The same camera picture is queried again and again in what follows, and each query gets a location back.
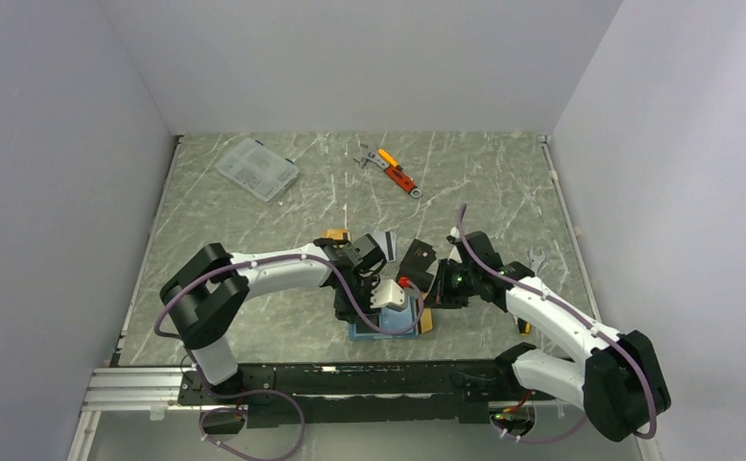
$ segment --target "gray marble surface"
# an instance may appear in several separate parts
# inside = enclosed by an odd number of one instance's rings
[[[352,160],[359,133],[223,133],[181,139],[176,166],[147,266],[137,288],[121,364],[177,364],[179,341],[156,337],[161,285],[203,245],[264,253],[296,248],[327,228],[352,235],[394,231],[403,251],[413,238],[445,257],[445,236],[455,210],[468,203],[467,231],[484,231],[503,261],[528,264],[527,251],[542,247],[540,276],[585,312],[587,291],[566,230],[547,164],[533,133],[363,133],[379,141],[416,181],[413,199],[381,170]],[[222,177],[214,163],[245,136],[290,158],[296,182],[272,202]],[[393,276],[397,264],[385,268]],[[351,342],[348,325],[335,320],[330,289],[295,289],[250,300],[228,332],[242,362],[314,362],[493,358],[522,341],[509,315],[472,300],[460,310],[434,311],[435,328],[412,340]],[[172,330],[167,319],[164,328]],[[547,351],[538,332],[531,340]]]

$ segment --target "silver wrench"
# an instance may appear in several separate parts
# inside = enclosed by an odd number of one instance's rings
[[[534,251],[534,248],[528,250],[528,257],[531,258],[531,270],[538,276],[540,274],[540,266],[545,262],[545,250],[540,249],[539,255],[535,254]]]

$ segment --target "wall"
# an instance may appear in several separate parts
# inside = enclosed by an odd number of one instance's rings
[[[550,133],[621,0],[100,0],[176,133]]]
[[[0,459],[66,457],[171,146],[95,2],[0,2]]]
[[[746,460],[746,2],[626,0],[554,132],[606,320],[658,349],[668,460]]]

